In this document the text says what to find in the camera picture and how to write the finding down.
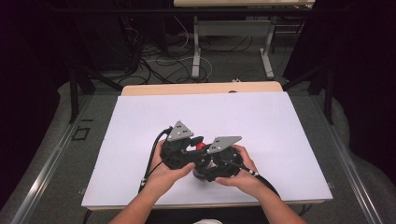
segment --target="forearm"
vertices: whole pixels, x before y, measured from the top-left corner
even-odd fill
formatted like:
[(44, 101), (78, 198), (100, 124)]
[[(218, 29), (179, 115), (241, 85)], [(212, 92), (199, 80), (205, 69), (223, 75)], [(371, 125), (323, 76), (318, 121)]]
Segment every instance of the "forearm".
[(158, 199), (159, 196), (143, 189), (110, 223), (145, 223)]
[(270, 189), (266, 187), (262, 188), (256, 198), (271, 224), (306, 223)]

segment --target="hand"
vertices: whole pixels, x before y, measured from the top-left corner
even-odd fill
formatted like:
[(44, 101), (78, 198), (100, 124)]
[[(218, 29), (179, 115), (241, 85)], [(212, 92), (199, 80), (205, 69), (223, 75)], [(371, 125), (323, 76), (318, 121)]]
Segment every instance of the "hand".
[[(247, 168), (258, 172), (254, 161), (249, 157), (248, 152), (244, 147), (233, 145), (233, 148), (239, 152)], [(263, 189), (268, 189), (260, 180), (245, 170), (239, 171), (238, 175), (234, 177), (218, 177), (216, 178), (216, 182), (224, 186), (238, 187), (246, 194), (255, 198), (259, 197), (259, 193)]]
[(149, 190), (150, 193), (154, 194), (158, 198), (163, 196), (172, 186), (175, 184), (177, 180), (181, 177), (187, 175), (195, 166), (193, 162), (187, 164), (181, 169), (171, 170), (165, 164), (163, 164), (163, 160), (161, 159), (161, 149), (163, 148), (163, 140), (158, 142), (154, 155), (152, 158), (150, 171), (154, 169), (155, 166), (160, 164), (148, 177), (148, 182), (143, 190)]

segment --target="person's right hand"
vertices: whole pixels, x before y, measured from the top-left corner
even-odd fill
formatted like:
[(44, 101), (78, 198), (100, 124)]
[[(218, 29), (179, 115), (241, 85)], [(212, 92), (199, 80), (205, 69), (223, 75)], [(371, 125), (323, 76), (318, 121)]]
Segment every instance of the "person's right hand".
[[(254, 161), (249, 157), (244, 147), (233, 145), (233, 148), (241, 155), (245, 166), (256, 172), (257, 168)], [(268, 189), (259, 179), (251, 175), (249, 172), (242, 170), (234, 177), (217, 177), (216, 182), (224, 186), (234, 186), (255, 198), (259, 197), (259, 193), (263, 189)]]

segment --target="gray carpet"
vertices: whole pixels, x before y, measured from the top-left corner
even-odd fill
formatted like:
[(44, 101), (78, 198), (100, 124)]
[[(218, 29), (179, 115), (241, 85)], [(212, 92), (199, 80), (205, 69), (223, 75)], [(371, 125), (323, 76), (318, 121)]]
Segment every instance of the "gray carpet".
[[(207, 43), (210, 43), (211, 49), (215, 47), (216, 49), (230, 49), (230, 47), (235, 46), (243, 39), (244, 37), (209, 37)], [(294, 36), (279, 36), (276, 42), (276, 53), (270, 55), (273, 69), (276, 72), (276, 80), (282, 84), (286, 80), (282, 78), (281, 74), (287, 64), (295, 40), (296, 38)], [(263, 75), (258, 46), (262, 46), (262, 40), (253, 38), (253, 42), (248, 50), (240, 52), (203, 51), (202, 56), (211, 62), (213, 69), (209, 81), (228, 82), (236, 77), (242, 81), (266, 80)], [(154, 58), (156, 56), (151, 56), (147, 59), (151, 60)], [(172, 66), (163, 66), (164, 63), (162, 65), (150, 64), (153, 64), (153, 69), (159, 71), (165, 77), (171, 75), (169, 79), (175, 82), (177, 82), (178, 78), (186, 76), (186, 72), (182, 71), (183, 66), (180, 64), (174, 64)], [(202, 61), (202, 65), (206, 71), (210, 70), (210, 66), (205, 61)], [(141, 76), (148, 75), (147, 71), (143, 68), (139, 68), (137, 74)], [(122, 81), (121, 84), (136, 84), (140, 81), (138, 78), (128, 78)], [(161, 83), (161, 81), (155, 77), (151, 77), (150, 84), (156, 83)], [(114, 92), (103, 83), (95, 82), (95, 85), (98, 88), (97, 94), (90, 97), (91, 102), (87, 110), (77, 120), (78, 124), (76, 127), (80, 131), (75, 131), (74, 140), (67, 142), (62, 160), (58, 164), (51, 181), (46, 186), (46, 190), (37, 203), (28, 223), (82, 223), (86, 210), (80, 206), (83, 195), (79, 192), (88, 185), (98, 150), (106, 132), (106, 126), (117, 99), (117, 95), (114, 95)], [(313, 97), (308, 96), (305, 89), (306, 83), (298, 85), (290, 90), (290, 98), (311, 147), (314, 149), (314, 153), (318, 158), (325, 178), (334, 185), (332, 189), (334, 200), (314, 205), (304, 215), (304, 218), (309, 223), (367, 223), (366, 217), (361, 211), (361, 207), (356, 199), (356, 195), (352, 187), (350, 187), (345, 172), (340, 165), (338, 155), (334, 149), (334, 142), (329, 136), (329, 131), (326, 129), (320, 118), (320, 114), (315, 108)], [(6, 206), (2, 209), (0, 223), (11, 222), (50, 153), (57, 147), (58, 142), (63, 136), (70, 115), (67, 85), (60, 88), (60, 93), (62, 95), (62, 101), (57, 114), (28, 172), (26, 172), (21, 183), (11, 195)], [(348, 127), (342, 107), (335, 102), (333, 109), (335, 129), (347, 145)], [(80, 139), (84, 138), (84, 134), (88, 130), (89, 132), (85, 140)], [(352, 157), (361, 179), (367, 187), (368, 193), (371, 195), (373, 204), (382, 217), (383, 223), (396, 223), (396, 215), (392, 212), (396, 211), (395, 187), (374, 166), (353, 155)], [(293, 205), (292, 208), (296, 212), (301, 210), (300, 205)], [(93, 212), (90, 216), (89, 223), (107, 223), (118, 212)]]

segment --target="red component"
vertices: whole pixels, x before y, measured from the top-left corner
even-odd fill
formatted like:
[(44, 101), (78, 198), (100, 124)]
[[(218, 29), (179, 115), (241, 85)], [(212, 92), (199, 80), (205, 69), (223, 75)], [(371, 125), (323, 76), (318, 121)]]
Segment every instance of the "red component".
[(198, 143), (197, 146), (195, 147), (195, 150), (199, 150), (202, 147), (204, 147), (206, 144), (205, 143)]

